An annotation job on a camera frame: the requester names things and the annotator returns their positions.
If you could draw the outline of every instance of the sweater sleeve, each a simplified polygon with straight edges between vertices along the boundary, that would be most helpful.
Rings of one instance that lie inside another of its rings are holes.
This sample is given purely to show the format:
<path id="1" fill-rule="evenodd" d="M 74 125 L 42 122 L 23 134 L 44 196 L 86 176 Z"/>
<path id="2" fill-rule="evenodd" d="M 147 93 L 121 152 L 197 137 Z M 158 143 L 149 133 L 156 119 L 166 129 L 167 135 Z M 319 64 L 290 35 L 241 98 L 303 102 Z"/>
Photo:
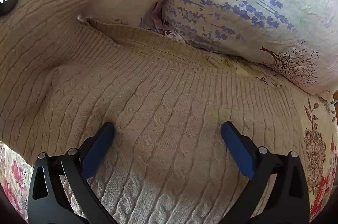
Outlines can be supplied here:
<path id="1" fill-rule="evenodd" d="M 10 134 L 5 137 L 4 131 L 11 130 L 12 115 L 42 101 L 51 74 L 70 50 L 81 26 L 77 16 L 87 3 L 18 0 L 15 8 L 0 18 L 0 140 L 6 144 L 13 141 L 10 146 L 14 150 L 16 139 L 10 139 Z M 33 99 L 33 89 L 40 82 L 40 94 Z"/>

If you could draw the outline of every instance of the brown floral pattern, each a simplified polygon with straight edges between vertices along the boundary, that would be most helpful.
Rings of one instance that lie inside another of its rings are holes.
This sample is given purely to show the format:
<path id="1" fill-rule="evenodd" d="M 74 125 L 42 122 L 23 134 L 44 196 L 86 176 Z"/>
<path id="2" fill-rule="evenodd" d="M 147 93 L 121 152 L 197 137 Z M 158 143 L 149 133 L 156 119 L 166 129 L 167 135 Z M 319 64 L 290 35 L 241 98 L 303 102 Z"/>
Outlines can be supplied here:
<path id="1" fill-rule="evenodd" d="M 311 108 L 308 98 L 308 105 L 309 109 L 304 105 L 306 115 L 311 122 L 311 129 L 306 129 L 304 137 L 306 155 L 308 158 L 307 183 L 309 193 L 313 191 L 313 194 L 316 195 L 326 160 L 326 143 L 322 140 L 322 134 L 317 131 L 318 124 L 316 120 L 318 120 L 318 118 L 313 113 L 319 107 L 319 103 L 315 103 Z"/>
<path id="2" fill-rule="evenodd" d="M 0 145 L 0 166 L 6 165 L 5 161 L 5 147 Z"/>

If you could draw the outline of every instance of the cable knit pattern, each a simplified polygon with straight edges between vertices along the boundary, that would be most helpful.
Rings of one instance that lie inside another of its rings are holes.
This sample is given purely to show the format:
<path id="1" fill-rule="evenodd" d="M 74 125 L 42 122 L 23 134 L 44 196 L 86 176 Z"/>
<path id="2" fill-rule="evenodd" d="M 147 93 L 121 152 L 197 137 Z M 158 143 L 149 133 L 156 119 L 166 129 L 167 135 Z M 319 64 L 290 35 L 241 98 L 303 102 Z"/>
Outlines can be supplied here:
<path id="1" fill-rule="evenodd" d="M 19 0 L 0 19 L 0 140 L 29 164 L 113 122 L 114 143 L 89 184 L 121 224 L 218 223 L 247 183 L 220 136 L 227 120 L 257 146 L 297 151 L 306 166 L 288 87 L 146 30 L 80 22 L 87 2 Z"/>

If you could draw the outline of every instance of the black clamp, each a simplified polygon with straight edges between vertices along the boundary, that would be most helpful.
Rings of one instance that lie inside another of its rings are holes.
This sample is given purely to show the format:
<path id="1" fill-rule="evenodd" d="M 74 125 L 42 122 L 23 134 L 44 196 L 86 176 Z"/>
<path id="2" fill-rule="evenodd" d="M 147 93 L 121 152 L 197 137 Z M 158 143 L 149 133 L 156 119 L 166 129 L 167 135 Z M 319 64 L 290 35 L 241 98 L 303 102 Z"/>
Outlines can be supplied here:
<path id="1" fill-rule="evenodd" d="M 277 155 L 265 147 L 257 148 L 230 121 L 222 125 L 221 134 L 241 173 L 250 181 L 219 224 L 309 224 L 308 188 L 298 154 Z M 39 154 L 28 196 L 30 224 L 117 224 L 86 181 L 94 176 L 113 138 L 114 126 L 107 122 L 79 149 L 71 148 L 61 156 Z M 277 178 L 264 211 L 250 218 L 274 173 Z M 87 219 L 73 212 L 60 175 L 68 179 Z"/>
<path id="2" fill-rule="evenodd" d="M 10 13 L 17 3 L 18 0 L 7 0 L 4 3 L 0 2 L 0 17 Z"/>
<path id="3" fill-rule="evenodd" d="M 114 126 L 106 122 L 79 149 L 65 155 L 40 153 L 34 166 L 28 195 L 29 224 L 117 224 L 97 199 L 86 179 L 92 177 L 114 139 Z M 86 215 L 74 213 L 63 189 L 65 175 L 78 204 Z"/>
<path id="4" fill-rule="evenodd" d="M 265 147 L 257 148 L 230 121 L 222 125 L 221 133 L 241 173 L 250 180 L 220 224 L 309 224 L 308 187 L 298 153 L 277 155 Z M 277 178 L 263 212 L 250 218 L 270 175 L 275 173 Z"/>

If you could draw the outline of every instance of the blue gripper pad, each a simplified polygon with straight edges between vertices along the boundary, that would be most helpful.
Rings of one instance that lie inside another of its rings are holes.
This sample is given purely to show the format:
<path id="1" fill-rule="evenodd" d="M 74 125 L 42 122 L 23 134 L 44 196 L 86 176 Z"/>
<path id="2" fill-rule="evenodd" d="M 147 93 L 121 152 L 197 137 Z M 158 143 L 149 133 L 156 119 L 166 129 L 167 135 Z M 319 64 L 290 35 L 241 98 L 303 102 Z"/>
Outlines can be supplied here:
<path id="1" fill-rule="evenodd" d="M 95 138 L 94 142 L 81 158 L 81 176 L 83 179 L 95 175 L 101 161 L 113 142 L 114 134 L 113 124 L 106 122 L 97 134 L 93 136 L 93 138 Z"/>
<path id="2" fill-rule="evenodd" d="M 255 162 L 242 142 L 246 136 L 242 136 L 230 121 L 223 123 L 221 134 L 241 173 L 252 179 L 255 175 Z"/>

